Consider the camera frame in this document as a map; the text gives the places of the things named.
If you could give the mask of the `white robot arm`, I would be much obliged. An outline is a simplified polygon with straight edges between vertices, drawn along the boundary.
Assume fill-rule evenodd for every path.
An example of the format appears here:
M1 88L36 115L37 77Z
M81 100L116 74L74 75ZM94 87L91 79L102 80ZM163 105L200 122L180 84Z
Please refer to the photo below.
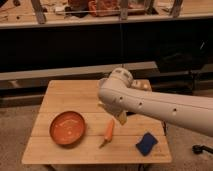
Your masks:
M142 114L213 137L213 98L144 91L125 68L115 68L98 86L103 108L121 124L124 111Z

